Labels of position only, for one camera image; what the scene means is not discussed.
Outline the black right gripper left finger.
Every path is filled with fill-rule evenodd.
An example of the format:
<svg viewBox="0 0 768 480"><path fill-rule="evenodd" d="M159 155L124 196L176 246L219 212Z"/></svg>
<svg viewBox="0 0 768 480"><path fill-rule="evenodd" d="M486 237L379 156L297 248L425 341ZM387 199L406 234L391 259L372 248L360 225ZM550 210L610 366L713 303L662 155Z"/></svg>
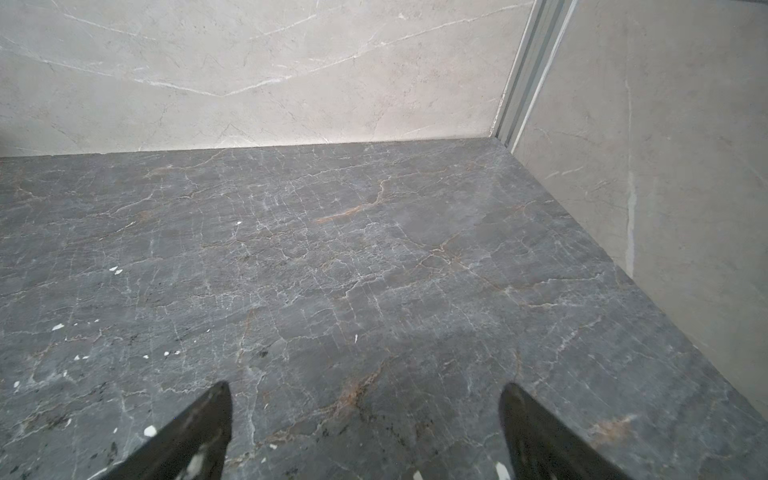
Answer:
<svg viewBox="0 0 768 480"><path fill-rule="evenodd" d="M220 479L232 427L230 386L219 381L104 477Z"/></svg>

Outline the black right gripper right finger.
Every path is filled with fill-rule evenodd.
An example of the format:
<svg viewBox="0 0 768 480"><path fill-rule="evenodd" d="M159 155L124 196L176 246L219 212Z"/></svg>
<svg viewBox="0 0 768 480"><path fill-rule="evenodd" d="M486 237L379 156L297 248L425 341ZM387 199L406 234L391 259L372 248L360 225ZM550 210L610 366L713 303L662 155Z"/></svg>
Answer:
<svg viewBox="0 0 768 480"><path fill-rule="evenodd" d="M514 382L498 414L517 479L630 479Z"/></svg>

